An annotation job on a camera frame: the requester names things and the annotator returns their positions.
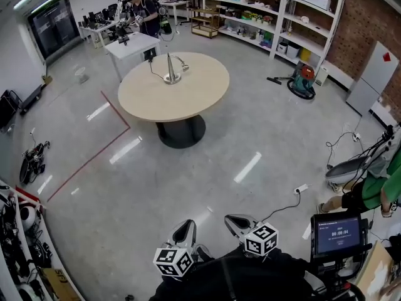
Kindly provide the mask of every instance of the white shelving unit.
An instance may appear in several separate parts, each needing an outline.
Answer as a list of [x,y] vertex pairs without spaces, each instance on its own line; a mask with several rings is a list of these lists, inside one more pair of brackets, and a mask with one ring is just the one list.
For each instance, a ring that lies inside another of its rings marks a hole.
[[[203,0],[204,8],[206,8],[206,1],[207,0]],[[237,4],[240,6],[245,6],[249,9],[256,9],[256,10],[264,11],[264,12],[267,12],[267,13],[277,16],[276,25],[272,24],[272,25],[266,26],[263,24],[255,23],[254,21],[248,21],[248,20],[243,20],[243,19],[237,19],[235,17],[227,17],[225,15],[221,15],[222,18],[226,18],[231,21],[236,21],[238,23],[246,24],[248,26],[252,26],[252,27],[259,28],[262,30],[269,31],[270,33],[273,33],[274,38],[273,38],[271,50],[269,48],[260,46],[258,41],[250,40],[247,37],[239,36],[228,30],[221,29],[221,30],[219,30],[219,32],[227,34],[229,36],[233,36],[239,40],[247,41],[248,43],[259,46],[265,50],[269,50],[270,58],[274,58],[275,55],[278,55],[278,56],[280,56],[292,63],[295,63],[295,64],[298,63],[299,58],[298,57],[296,57],[295,59],[288,58],[285,54],[277,52],[277,46],[278,46],[278,43],[282,39],[296,43],[300,47],[304,47],[304,48],[310,50],[312,53],[316,54],[319,57],[319,62],[317,64],[317,66],[316,66],[316,64],[315,64],[315,66],[313,66],[315,68],[316,72],[319,70],[321,64],[324,62],[324,60],[326,58],[326,55],[330,48],[331,42],[333,41],[333,37],[334,37],[335,31],[337,29],[338,22],[340,20],[341,12],[342,12],[343,5],[344,5],[344,0],[332,0],[332,2],[334,4],[336,2],[336,10],[335,10],[335,12],[332,12],[330,10],[327,11],[322,8],[319,8],[318,6],[315,6],[311,3],[308,3],[303,0],[280,0],[279,11],[276,12],[276,11],[273,11],[272,9],[262,8],[259,6],[255,6],[253,4],[241,3],[239,1],[232,1],[232,0],[211,0],[211,1],[218,1],[220,3]],[[304,4],[305,6],[313,8],[313,9],[321,12],[322,14],[325,14],[326,16],[330,17],[332,19],[330,30],[322,28],[321,26],[319,26],[318,24],[316,24],[312,21],[309,21],[309,23],[302,22],[301,16],[297,16],[294,14],[297,3]],[[287,20],[287,24],[286,24],[285,28],[283,28],[284,20]],[[310,40],[307,36],[297,34],[294,31],[291,33],[290,36],[288,36],[287,29],[291,26],[292,23],[298,23],[298,24],[320,34],[326,40],[325,45],[321,46],[321,45],[315,43],[314,41]]]
[[[10,198],[12,198],[13,200],[15,200],[16,202],[16,225],[17,225],[17,229],[18,229],[18,239],[21,242],[21,248],[22,251],[24,253],[25,259],[27,260],[32,260],[32,256],[31,256],[31,252],[29,250],[28,247],[28,242],[27,239],[25,237],[25,233],[23,230],[23,224],[21,221],[21,215],[19,213],[19,202],[18,202],[18,198],[20,197],[21,199],[31,203],[36,210],[40,211],[41,209],[44,209],[45,207],[42,206],[39,202],[32,200],[31,198],[17,192],[15,189],[11,188],[11,195]],[[73,287],[73,289],[75,290],[75,292],[77,293],[77,295],[81,298],[81,301],[85,301],[85,299],[82,297],[81,293],[78,291],[78,289],[75,287],[73,281],[71,280],[71,278],[68,276],[67,271],[65,270],[59,256],[57,255],[57,252],[55,250],[55,247],[53,245],[53,242],[51,241],[51,238],[49,236],[46,224],[44,222],[44,219],[42,217],[42,220],[39,224],[39,230],[42,230],[42,234],[39,237],[40,242],[44,243],[46,242],[49,245],[49,249],[52,252],[53,256],[51,257],[51,264],[53,268],[56,269],[62,269],[63,273],[65,274],[65,277],[68,279],[68,281],[70,282],[71,286]],[[44,287],[44,284],[42,282],[42,279],[39,275],[35,275],[36,273],[36,267],[33,263],[29,264],[29,270],[31,271],[31,277],[35,277],[35,279],[38,280],[39,284],[41,285],[42,291],[44,293],[44,301],[54,301],[55,299],[53,299],[50,294],[48,293],[47,289]],[[1,249],[0,246],[0,289],[2,291],[2,293],[4,294],[5,298],[7,301],[22,301],[21,296],[19,295],[18,292],[18,288],[15,285],[13,279],[11,278],[11,274],[8,270],[8,267],[6,265],[6,261],[4,259],[4,254],[3,251]]]

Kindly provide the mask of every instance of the black shorts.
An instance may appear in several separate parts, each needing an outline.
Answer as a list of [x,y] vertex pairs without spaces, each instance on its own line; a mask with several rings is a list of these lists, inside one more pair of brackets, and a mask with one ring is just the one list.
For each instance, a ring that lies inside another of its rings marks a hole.
[[364,183],[365,181],[359,182],[358,184],[354,185],[352,191],[343,195],[343,199],[341,200],[342,208],[358,211],[359,213],[369,211],[362,198],[362,189]]

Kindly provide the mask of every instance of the round wooden table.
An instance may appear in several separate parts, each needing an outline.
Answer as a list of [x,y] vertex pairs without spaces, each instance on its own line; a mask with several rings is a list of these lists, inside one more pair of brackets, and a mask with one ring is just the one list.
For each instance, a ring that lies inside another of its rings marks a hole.
[[171,58],[174,71],[182,75],[181,81],[175,85],[164,83],[162,77],[169,72],[167,55],[160,55],[153,59],[154,73],[146,61],[125,76],[118,89],[118,100],[131,115],[155,122],[165,145],[181,149],[201,140],[206,125],[199,113],[223,97],[230,77],[226,67],[212,57],[201,53],[172,55],[189,65],[182,72],[181,62]]

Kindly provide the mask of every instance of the green shirt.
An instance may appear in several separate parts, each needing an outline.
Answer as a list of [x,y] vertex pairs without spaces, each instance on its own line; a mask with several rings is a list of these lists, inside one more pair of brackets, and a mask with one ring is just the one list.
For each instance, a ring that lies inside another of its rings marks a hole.
[[387,174],[390,178],[374,178],[370,173],[365,180],[362,189],[362,198],[368,209],[381,205],[380,191],[384,187],[384,193],[390,202],[394,202],[401,194],[401,149],[394,155]]

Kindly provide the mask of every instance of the digital timer display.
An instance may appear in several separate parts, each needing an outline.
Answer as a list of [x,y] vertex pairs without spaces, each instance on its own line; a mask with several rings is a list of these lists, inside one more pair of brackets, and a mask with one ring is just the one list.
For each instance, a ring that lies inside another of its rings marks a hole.
[[318,224],[318,253],[349,248],[360,243],[358,218]]

